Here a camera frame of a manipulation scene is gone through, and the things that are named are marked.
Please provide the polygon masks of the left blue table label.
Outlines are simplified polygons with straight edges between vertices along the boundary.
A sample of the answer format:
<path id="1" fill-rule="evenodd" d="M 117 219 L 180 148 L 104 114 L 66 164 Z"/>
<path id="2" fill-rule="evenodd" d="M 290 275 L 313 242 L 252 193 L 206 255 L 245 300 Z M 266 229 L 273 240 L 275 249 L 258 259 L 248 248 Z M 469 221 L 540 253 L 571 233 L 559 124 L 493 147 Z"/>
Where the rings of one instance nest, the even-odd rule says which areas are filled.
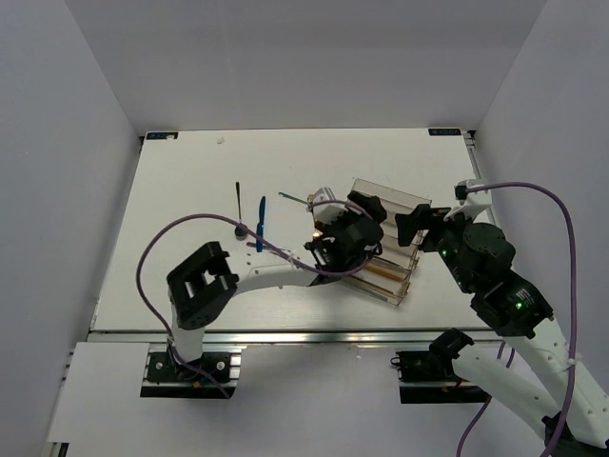
<path id="1" fill-rule="evenodd" d="M 166 141 L 175 140 L 179 136 L 177 131 L 150 131 L 147 133 L 145 139 L 147 141 Z"/>

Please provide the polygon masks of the rainbow fork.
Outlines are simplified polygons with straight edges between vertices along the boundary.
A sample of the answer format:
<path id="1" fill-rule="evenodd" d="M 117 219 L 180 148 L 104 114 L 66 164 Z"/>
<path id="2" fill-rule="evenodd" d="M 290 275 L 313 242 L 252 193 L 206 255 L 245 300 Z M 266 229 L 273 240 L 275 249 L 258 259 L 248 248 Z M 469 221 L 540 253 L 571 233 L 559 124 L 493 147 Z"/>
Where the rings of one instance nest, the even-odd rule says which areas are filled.
<path id="1" fill-rule="evenodd" d="M 305 205 L 305 206 L 307 206 L 307 207 L 309 206 L 309 202 L 308 202 L 307 200 L 305 200 L 305 199 L 301 199 L 301 198 L 296 197 L 296 196 L 293 196 L 293 195 L 291 195 L 291 194 L 288 194 L 288 193 L 285 193 L 285 192 L 281 192 L 281 191 L 279 191 L 279 192 L 278 192 L 278 195 L 279 195 L 280 197 L 282 197 L 282 198 L 287 199 L 287 200 L 290 200 L 290 201 L 293 201 L 293 202 L 296 202 L 296 203 L 299 203 L 299 204 Z"/>

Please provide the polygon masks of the blue knife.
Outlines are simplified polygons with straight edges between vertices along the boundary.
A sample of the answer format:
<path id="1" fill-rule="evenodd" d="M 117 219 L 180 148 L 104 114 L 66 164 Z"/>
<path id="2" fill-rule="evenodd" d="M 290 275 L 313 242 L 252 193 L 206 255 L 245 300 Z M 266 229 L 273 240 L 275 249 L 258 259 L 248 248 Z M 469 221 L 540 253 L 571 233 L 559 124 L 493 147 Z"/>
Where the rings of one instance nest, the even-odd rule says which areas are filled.
<path id="1" fill-rule="evenodd" d="M 258 209 L 258 223 L 256 227 L 256 251 L 262 252 L 264 248 L 264 243 L 262 238 L 264 237 L 264 228 L 265 228 L 265 206 L 266 206 L 266 197 L 263 195 L 259 202 Z"/>

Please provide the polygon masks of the right blue table label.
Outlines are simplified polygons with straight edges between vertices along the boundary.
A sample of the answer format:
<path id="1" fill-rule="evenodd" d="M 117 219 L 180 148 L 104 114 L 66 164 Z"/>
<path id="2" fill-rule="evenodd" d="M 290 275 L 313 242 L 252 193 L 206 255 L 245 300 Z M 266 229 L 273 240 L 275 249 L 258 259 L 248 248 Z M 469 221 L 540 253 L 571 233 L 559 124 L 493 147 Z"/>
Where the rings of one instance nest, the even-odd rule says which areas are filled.
<path id="1" fill-rule="evenodd" d="M 462 131 L 460 129 L 430 128 L 427 131 L 430 136 L 462 136 Z"/>

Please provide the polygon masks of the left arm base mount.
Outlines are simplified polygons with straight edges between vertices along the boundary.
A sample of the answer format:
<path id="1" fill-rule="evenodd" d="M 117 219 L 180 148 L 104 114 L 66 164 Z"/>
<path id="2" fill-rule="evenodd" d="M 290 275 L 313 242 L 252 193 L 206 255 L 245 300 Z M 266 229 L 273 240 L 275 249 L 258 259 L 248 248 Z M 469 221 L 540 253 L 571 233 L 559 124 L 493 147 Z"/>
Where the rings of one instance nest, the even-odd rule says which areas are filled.
<path id="1" fill-rule="evenodd" d="M 237 387 L 241 352 L 205 352 L 192 363 L 211 375 L 226 394 L 203 374 L 180 365 L 167 349 L 148 352 L 140 396 L 161 399 L 230 399 Z"/>

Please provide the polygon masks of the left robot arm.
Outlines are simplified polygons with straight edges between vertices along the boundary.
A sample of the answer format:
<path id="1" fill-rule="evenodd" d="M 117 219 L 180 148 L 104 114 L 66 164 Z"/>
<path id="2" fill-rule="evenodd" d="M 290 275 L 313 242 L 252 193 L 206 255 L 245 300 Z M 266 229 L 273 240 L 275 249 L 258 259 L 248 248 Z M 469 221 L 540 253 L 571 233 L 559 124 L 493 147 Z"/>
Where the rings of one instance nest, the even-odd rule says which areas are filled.
<path id="1" fill-rule="evenodd" d="M 230 254 L 213 241 L 168 274 L 175 350 L 167 365 L 179 379 L 189 380 L 199 373 L 206 328 L 233 296 L 267 288 L 330 284 L 357 272 L 382 251 L 381 223 L 387 212 L 379 197 L 352 191 L 341 203 L 318 191 L 308 210 L 313 236 L 294 250 L 265 248 Z"/>

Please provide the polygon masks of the gold ornate fork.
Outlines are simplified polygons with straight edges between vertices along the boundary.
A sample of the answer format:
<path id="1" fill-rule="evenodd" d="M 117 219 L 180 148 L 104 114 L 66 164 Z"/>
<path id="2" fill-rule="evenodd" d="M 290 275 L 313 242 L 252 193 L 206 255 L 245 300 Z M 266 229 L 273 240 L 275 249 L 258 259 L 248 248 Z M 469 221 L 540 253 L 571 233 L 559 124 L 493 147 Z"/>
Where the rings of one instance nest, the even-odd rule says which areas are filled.
<path id="1" fill-rule="evenodd" d="M 310 213 L 311 218 L 312 218 L 312 224 L 313 224 L 312 238 L 313 239 L 315 239 L 315 238 L 320 236 L 320 232 L 318 232 L 318 230 L 317 230 L 317 222 L 316 222 L 316 219 L 315 219 L 315 213 L 314 213 L 314 209 L 313 209 L 314 200 L 315 200 L 315 195 L 314 194 L 309 194 L 307 196 L 307 199 L 306 199 L 307 209 L 306 210 Z"/>

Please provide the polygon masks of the black spoon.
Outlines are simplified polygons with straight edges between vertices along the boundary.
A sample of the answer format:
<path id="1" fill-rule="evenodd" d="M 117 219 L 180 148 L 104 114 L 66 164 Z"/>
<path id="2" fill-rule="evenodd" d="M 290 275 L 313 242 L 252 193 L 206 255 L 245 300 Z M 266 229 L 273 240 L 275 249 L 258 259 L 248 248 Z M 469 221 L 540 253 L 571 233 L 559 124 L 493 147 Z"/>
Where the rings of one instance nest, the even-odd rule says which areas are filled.
<path id="1" fill-rule="evenodd" d="M 237 200 L 237 215 L 238 224 L 235 226 L 234 235 L 235 237 L 243 241 L 248 236 L 245 225 L 243 224 L 243 215 L 242 215 L 242 201 L 241 201 L 241 185 L 239 182 L 235 183 L 235 191 L 236 191 L 236 200 Z"/>

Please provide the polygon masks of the blue table label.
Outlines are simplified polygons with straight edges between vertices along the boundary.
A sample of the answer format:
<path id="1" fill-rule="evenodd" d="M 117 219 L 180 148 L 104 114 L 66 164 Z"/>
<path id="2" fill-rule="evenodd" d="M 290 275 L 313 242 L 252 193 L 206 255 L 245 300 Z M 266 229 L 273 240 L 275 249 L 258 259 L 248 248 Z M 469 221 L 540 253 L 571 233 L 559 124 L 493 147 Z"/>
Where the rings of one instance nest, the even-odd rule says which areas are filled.
<path id="1" fill-rule="evenodd" d="M 179 136 L 177 131 L 150 131 L 147 133 L 145 139 L 147 141 L 166 141 L 175 140 Z"/>
<path id="2" fill-rule="evenodd" d="M 427 131 L 430 136 L 462 136 L 462 131 L 460 129 L 430 128 Z"/>

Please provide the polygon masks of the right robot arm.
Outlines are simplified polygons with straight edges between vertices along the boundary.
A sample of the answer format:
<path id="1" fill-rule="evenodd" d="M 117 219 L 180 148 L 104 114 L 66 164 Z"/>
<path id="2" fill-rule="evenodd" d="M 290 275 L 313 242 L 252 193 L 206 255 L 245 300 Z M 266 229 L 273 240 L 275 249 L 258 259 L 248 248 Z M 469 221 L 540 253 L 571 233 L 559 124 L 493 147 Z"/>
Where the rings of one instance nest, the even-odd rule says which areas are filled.
<path id="1" fill-rule="evenodd" d="M 608 453 L 608 395 L 589 370 L 570 356 L 554 311 L 540 291 L 512 269 L 515 248 L 503 231 L 453 213 L 417 206 L 395 217 L 398 242 L 442 258 L 477 316 L 527 363 L 536 388 L 498 361 L 486 358 L 471 337 L 451 328 L 429 346 L 431 371 L 443 380 L 470 381 L 522 418 L 554 456 Z"/>

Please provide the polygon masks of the clear tiered utensil organizer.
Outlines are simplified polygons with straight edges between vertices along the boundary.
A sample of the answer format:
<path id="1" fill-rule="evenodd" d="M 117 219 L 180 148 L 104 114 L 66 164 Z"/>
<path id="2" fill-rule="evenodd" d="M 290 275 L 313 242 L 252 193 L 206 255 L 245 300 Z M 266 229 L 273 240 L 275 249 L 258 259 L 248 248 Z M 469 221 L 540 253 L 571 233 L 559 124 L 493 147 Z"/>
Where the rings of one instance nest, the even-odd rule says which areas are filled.
<path id="1" fill-rule="evenodd" d="M 380 255 L 376 255 L 368 265 L 405 270 L 408 274 L 408 279 L 404 281 L 404 283 L 408 283 L 410 286 L 412 273 L 417 268 L 419 262 L 418 248 L 423 239 L 423 231 L 420 230 L 416 234 L 413 243 L 410 246 L 400 247 L 398 244 L 398 232 L 395 223 L 395 215 L 397 213 L 408 214 L 419 204 L 431 204 L 431 200 L 388 188 L 386 186 L 381 186 L 361 178 L 354 181 L 352 190 L 369 196 L 378 196 L 387 212 L 386 220 L 381 223 L 384 233 L 384 237 L 382 239 L 383 252 Z M 351 276 L 344 277 L 341 280 L 341 283 L 345 286 L 354 288 L 359 292 L 365 293 L 377 300 L 386 302 L 393 306 L 398 306 L 407 294 L 400 301 L 386 301 L 381 296 L 366 293 L 358 288 L 357 284 L 354 282 L 355 278 L 362 278 L 378 284 L 385 281 L 391 281 L 383 278 L 382 276 L 371 273 L 364 268 Z"/>

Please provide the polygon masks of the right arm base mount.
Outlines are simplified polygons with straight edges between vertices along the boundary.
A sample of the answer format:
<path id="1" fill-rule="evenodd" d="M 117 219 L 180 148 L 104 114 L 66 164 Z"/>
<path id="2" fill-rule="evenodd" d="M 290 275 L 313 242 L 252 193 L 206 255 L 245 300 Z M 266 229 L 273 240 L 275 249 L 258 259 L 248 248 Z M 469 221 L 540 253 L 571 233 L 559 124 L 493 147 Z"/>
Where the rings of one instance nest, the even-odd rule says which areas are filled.
<path id="1" fill-rule="evenodd" d="M 489 395 L 457 376 L 429 350 L 398 351 L 391 359 L 397 370 L 403 405 L 482 404 Z"/>

